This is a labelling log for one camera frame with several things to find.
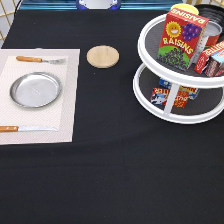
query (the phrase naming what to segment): knife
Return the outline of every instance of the knife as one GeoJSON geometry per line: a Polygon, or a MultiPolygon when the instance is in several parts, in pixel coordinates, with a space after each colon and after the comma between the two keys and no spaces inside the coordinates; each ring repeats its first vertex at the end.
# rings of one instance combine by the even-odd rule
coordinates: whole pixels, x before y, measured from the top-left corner
{"type": "Polygon", "coordinates": [[[0,132],[17,132],[17,131],[57,131],[56,128],[51,127],[24,127],[24,126],[0,126],[0,132]]]}

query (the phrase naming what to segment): snack box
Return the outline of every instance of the snack box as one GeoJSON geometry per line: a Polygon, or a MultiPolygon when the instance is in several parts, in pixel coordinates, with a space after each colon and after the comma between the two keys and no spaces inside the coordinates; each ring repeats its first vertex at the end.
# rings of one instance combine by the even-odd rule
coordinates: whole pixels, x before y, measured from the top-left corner
{"type": "MultiPolygon", "coordinates": [[[[150,102],[152,104],[166,105],[169,93],[170,90],[168,89],[154,88],[150,102]]],[[[188,92],[178,91],[173,105],[176,107],[185,107],[187,101],[188,101],[188,92]]]]}
{"type": "Polygon", "coordinates": [[[211,56],[220,51],[223,51],[223,50],[224,50],[224,41],[216,44],[213,47],[210,47],[210,48],[202,51],[202,53],[200,54],[200,56],[198,58],[198,61],[197,61],[197,64],[196,64],[194,70],[196,72],[198,72],[199,74],[205,72],[206,68],[209,64],[209,60],[210,60],[211,56]]]}
{"type": "Polygon", "coordinates": [[[186,71],[209,19],[174,8],[167,13],[158,60],[186,71]]]}
{"type": "Polygon", "coordinates": [[[219,76],[224,72],[224,50],[211,56],[205,74],[208,77],[219,76]]]}
{"type": "MultiPolygon", "coordinates": [[[[163,87],[166,87],[168,89],[171,89],[171,86],[172,86],[172,83],[171,82],[168,82],[164,79],[161,79],[159,80],[159,84],[163,87]]],[[[199,89],[198,88],[192,88],[192,87],[186,87],[186,86],[180,86],[179,88],[180,91],[185,91],[185,92],[188,92],[189,94],[189,99],[191,100],[194,100],[198,93],[199,93],[199,89]]]]}

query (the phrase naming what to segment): red raisin box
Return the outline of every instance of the red raisin box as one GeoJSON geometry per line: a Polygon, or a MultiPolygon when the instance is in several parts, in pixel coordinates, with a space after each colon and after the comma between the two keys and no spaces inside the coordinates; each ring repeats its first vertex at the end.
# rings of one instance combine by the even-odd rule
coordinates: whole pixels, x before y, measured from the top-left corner
{"type": "Polygon", "coordinates": [[[186,71],[209,19],[174,8],[167,13],[158,60],[186,71]]]}

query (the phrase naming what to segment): fork handle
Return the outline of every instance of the fork handle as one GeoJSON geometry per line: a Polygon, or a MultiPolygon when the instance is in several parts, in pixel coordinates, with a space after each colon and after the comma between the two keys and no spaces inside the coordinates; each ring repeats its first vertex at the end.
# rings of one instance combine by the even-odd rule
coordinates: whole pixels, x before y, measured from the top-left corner
{"type": "Polygon", "coordinates": [[[32,58],[32,57],[17,56],[16,59],[18,61],[42,62],[42,59],[41,58],[32,58]]]}

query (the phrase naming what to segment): knife handle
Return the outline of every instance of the knife handle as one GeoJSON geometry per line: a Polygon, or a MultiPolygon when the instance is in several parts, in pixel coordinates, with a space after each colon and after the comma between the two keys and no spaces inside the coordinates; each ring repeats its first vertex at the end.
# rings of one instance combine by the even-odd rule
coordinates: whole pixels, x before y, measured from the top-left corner
{"type": "Polygon", "coordinates": [[[32,58],[32,57],[17,56],[16,59],[18,61],[42,62],[42,59],[41,58],[32,58]]]}
{"type": "Polygon", "coordinates": [[[0,126],[0,132],[16,132],[18,129],[18,126],[0,126]]]}

